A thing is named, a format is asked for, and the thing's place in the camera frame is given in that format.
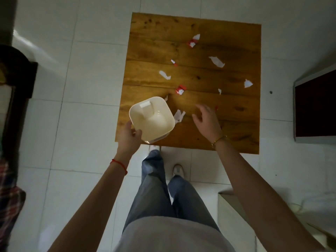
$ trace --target white t-shirt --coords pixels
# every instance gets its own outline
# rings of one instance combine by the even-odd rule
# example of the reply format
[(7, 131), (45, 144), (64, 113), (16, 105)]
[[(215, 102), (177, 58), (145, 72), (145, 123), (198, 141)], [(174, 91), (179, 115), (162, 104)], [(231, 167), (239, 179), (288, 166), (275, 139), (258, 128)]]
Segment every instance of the white t-shirt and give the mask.
[(224, 251), (234, 252), (216, 229), (172, 217), (144, 217), (130, 223), (114, 252)]

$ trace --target wooden tabletop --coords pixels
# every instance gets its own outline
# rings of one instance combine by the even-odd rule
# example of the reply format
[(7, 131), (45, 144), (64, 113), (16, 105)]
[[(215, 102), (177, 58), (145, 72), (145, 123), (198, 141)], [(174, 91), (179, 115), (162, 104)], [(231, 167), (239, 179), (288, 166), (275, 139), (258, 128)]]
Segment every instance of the wooden tabletop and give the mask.
[[(196, 46), (188, 46), (199, 33)], [(156, 145), (212, 150), (191, 118), (193, 113), (201, 115), (195, 104), (204, 103), (218, 106), (223, 133), (239, 152), (258, 154), (260, 50), (258, 24), (133, 13), (117, 133), (129, 120), (133, 104), (168, 95), (171, 112), (179, 109), (186, 115)], [(225, 66), (215, 66), (209, 56), (217, 56)], [(160, 70), (171, 79), (163, 78)], [(244, 87), (246, 79), (251, 87)], [(187, 88), (182, 95), (175, 92), (180, 84)]]

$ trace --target leg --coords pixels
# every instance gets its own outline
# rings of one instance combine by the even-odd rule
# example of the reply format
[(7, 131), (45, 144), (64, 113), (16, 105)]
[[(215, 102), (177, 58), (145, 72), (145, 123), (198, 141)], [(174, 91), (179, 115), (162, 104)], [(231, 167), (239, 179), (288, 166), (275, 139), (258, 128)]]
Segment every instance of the leg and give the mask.
[(174, 198), (173, 208), (178, 218), (208, 225), (220, 231), (195, 188), (181, 176), (175, 175), (168, 184)]
[(141, 185), (126, 219), (126, 226), (142, 217), (176, 217), (170, 203), (163, 159), (152, 150), (141, 165)]

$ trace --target sneaker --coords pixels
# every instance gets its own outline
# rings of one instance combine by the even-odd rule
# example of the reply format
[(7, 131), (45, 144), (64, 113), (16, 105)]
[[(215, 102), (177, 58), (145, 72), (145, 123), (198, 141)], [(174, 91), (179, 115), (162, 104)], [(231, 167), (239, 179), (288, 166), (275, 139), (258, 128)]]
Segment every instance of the sneaker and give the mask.
[(157, 149), (158, 151), (161, 151), (161, 146), (156, 146), (156, 145), (149, 145), (148, 151), (151, 152), (152, 150)]
[(183, 170), (182, 165), (180, 165), (180, 164), (175, 164), (174, 165), (174, 167), (173, 167), (173, 177), (175, 175), (179, 175), (182, 178), (184, 178), (184, 170)]

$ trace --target plaid fabric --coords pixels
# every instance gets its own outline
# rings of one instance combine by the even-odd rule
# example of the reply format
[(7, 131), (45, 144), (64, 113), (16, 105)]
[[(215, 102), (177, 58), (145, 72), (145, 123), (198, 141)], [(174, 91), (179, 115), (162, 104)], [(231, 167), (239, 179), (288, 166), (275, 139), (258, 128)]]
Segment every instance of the plaid fabric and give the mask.
[(3, 251), (26, 199), (26, 193), (16, 186), (16, 174), (0, 159), (0, 251)]

